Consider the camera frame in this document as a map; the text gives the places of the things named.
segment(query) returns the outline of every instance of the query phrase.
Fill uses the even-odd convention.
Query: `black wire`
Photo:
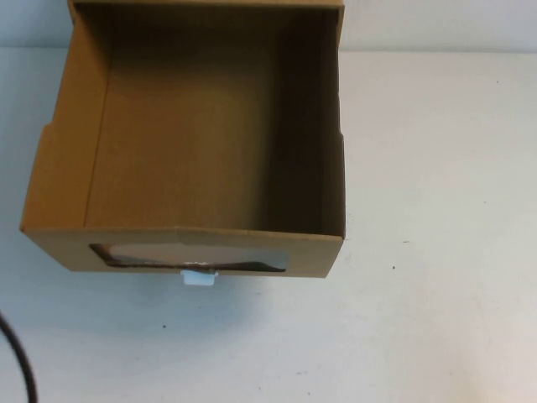
[[[18,365],[20,365],[20,369],[23,371],[24,382],[26,383],[26,393],[28,394],[28,403],[37,403],[37,388],[35,387],[35,379],[34,374],[32,373],[32,368],[30,367],[30,362],[28,361],[28,357],[26,357],[26,353],[24,352],[23,346],[18,340],[17,335],[3,318],[1,312],[0,329],[13,349],[13,352],[17,357]]]

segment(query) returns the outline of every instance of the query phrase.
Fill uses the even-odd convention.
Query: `white table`
[[[207,289],[73,274],[18,232],[64,59],[0,50],[0,307],[41,401],[534,402],[537,55],[341,54],[331,274]]]

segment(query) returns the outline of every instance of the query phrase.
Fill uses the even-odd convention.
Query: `white plastic tab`
[[[218,273],[206,274],[194,270],[182,270],[183,281],[185,285],[213,285]]]

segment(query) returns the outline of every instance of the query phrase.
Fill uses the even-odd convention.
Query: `white surface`
[[[534,402],[537,55],[341,54],[331,274],[207,288],[70,273],[18,233],[64,57],[0,51],[0,307],[41,401]]]
[[[0,1],[0,46],[67,46],[66,0]],[[348,50],[537,52],[535,0],[346,0]]]

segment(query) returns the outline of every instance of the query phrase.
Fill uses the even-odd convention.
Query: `brown cardboard box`
[[[339,0],[70,2],[21,230],[71,270],[325,277]]]

